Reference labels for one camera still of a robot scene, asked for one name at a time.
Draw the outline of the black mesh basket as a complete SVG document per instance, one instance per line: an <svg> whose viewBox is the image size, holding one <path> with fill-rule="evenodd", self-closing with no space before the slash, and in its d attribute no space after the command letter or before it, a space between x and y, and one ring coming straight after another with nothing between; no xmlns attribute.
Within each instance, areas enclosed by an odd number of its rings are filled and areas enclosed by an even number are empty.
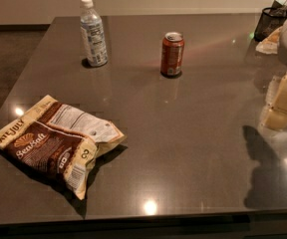
<svg viewBox="0 0 287 239"><path fill-rule="evenodd" d="M254 39L258 42L267 38L273 31L281 27L287 19L287 8L274 1L270 7L262 10L260 19L254 31Z"/></svg>

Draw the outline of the clear blue plastic water bottle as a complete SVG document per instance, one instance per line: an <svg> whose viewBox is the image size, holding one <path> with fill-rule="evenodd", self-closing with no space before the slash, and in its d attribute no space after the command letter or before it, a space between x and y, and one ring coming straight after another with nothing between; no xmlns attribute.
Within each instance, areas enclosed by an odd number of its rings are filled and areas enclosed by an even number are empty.
<svg viewBox="0 0 287 239"><path fill-rule="evenodd" d="M81 35L88 63L100 67L108 61L104 26L93 0L81 0Z"/></svg>

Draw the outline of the brown sea salt chip bag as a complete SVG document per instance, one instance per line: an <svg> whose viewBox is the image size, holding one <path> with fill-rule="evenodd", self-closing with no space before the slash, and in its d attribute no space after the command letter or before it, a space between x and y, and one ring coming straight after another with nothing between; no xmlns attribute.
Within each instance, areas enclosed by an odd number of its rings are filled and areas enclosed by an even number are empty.
<svg viewBox="0 0 287 239"><path fill-rule="evenodd" d="M125 138L111 121L46 96L0 129L0 149L84 199L96 159Z"/></svg>

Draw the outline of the white snack packet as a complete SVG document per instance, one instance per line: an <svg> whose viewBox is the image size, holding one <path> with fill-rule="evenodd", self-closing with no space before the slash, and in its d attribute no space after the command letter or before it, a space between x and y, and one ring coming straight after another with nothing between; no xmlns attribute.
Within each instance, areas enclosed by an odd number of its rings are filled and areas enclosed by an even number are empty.
<svg viewBox="0 0 287 239"><path fill-rule="evenodd" d="M281 30L281 27L277 28L267 38L259 42L256 46L256 51L267 55L277 54Z"/></svg>

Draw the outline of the red soda can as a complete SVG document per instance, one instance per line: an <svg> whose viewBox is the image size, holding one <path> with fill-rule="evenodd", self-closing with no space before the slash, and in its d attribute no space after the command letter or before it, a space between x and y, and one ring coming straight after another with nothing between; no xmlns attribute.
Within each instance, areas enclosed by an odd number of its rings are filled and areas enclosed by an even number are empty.
<svg viewBox="0 0 287 239"><path fill-rule="evenodd" d="M160 72L169 78L178 77L184 51L183 35L179 32L168 32L162 40Z"/></svg>

